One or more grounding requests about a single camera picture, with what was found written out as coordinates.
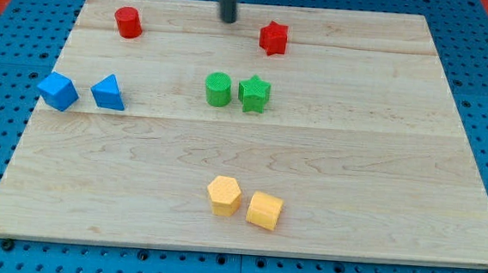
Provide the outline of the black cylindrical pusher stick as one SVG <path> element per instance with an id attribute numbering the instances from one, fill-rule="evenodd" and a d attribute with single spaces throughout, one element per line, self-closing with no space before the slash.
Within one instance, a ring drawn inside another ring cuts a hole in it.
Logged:
<path id="1" fill-rule="evenodd" d="M 234 23 L 237 20 L 238 0 L 218 0 L 218 4 L 221 21 Z"/>

